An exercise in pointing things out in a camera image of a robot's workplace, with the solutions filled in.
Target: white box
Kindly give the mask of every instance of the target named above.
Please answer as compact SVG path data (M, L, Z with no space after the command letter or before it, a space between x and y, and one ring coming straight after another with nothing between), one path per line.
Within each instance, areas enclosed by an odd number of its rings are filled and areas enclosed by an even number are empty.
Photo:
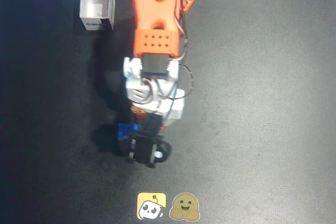
M86 30L111 30L115 7L115 0L80 0L79 17Z

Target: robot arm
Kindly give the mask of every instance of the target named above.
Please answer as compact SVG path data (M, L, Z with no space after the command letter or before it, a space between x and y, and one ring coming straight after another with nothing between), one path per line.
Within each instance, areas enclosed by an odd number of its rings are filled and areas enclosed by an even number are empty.
M140 121L146 121L147 127L148 124L156 127L152 131L155 136L151 136L151 143L158 139L160 129L182 117L184 98L192 90L192 74L184 65L188 47L184 15L194 2L133 0L136 22L133 58L125 58L123 71L132 111ZM187 94L178 88L183 69L191 76L191 88ZM160 123L153 124L149 118L156 118Z

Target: logo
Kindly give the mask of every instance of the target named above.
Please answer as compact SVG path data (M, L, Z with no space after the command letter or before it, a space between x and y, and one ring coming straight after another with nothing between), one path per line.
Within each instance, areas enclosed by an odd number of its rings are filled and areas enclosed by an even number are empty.
M163 216L166 195L163 193L140 193L138 195L138 219L158 219Z
M200 218L198 199L190 193L176 195L169 217L173 220L198 221Z

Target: orange bracket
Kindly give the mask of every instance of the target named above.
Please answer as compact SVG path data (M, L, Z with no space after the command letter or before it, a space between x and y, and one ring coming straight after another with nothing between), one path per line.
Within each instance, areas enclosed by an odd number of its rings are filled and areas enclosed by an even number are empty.
M181 0L133 0L136 30L133 54L166 54L179 56L179 29L175 16L180 18Z

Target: yellow robot logo sticker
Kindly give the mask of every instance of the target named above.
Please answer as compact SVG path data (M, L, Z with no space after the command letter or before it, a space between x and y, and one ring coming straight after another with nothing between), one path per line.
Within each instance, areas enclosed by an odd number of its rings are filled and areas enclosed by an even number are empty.
M159 219L166 207L166 195L163 193L140 193L138 195L137 215L139 220Z

